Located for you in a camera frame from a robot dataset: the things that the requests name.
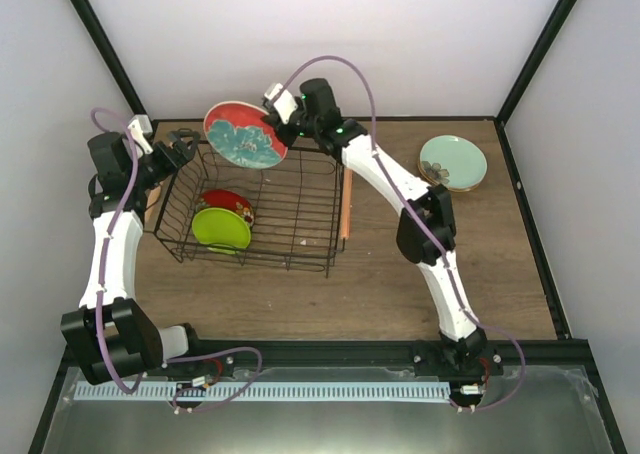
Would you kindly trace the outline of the light blue plate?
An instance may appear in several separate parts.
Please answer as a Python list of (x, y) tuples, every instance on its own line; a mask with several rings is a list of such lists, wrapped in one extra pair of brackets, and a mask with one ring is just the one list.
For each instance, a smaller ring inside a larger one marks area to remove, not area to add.
[(482, 150), (471, 141), (454, 135), (441, 135), (422, 146), (418, 169), (431, 184), (467, 192), (484, 180), (488, 163)]

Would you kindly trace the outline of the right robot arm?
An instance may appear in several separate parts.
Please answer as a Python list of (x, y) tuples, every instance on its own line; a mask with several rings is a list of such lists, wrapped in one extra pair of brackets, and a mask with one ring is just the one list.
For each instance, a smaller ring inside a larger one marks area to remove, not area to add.
[(450, 192), (411, 174), (374, 141), (372, 129), (343, 117), (326, 80), (306, 81), (300, 91), (295, 96), (272, 84), (263, 96), (264, 121), (286, 144), (312, 138), (321, 152), (359, 175), (392, 206), (399, 218), (398, 249), (422, 273), (436, 307), (445, 367), (455, 376), (468, 376), (479, 366), (487, 339), (458, 271)]

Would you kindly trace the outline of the large red blue-flower plate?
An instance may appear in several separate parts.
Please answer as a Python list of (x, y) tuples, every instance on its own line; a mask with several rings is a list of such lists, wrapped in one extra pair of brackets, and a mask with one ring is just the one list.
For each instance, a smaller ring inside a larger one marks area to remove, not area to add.
[(263, 121), (267, 112), (240, 101), (225, 101), (205, 115), (203, 130), (211, 147), (232, 164), (248, 169), (269, 169), (282, 162), (288, 147)]

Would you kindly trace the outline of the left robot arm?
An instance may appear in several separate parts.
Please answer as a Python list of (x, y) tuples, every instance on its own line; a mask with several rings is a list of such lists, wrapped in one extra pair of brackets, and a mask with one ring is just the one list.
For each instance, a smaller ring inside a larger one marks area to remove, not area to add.
[(203, 351), (194, 346), (194, 328), (178, 324), (159, 329), (135, 296), (138, 246), (151, 190), (192, 161), (199, 133), (179, 129), (168, 142), (144, 147), (137, 159), (131, 141), (118, 132), (91, 138), (96, 168), (88, 185), (95, 246), (89, 281), (77, 310), (61, 318), (66, 344), (92, 385), (119, 382), (169, 362), (181, 377), (196, 376)]

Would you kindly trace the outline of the small red floral plate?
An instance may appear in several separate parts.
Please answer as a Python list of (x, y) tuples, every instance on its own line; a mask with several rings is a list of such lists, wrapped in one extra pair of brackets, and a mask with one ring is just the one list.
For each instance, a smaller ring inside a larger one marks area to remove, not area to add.
[(196, 204), (195, 211), (206, 208), (222, 208), (239, 215), (250, 228), (255, 222), (255, 212), (250, 202), (243, 196), (226, 189), (209, 189), (204, 191)]

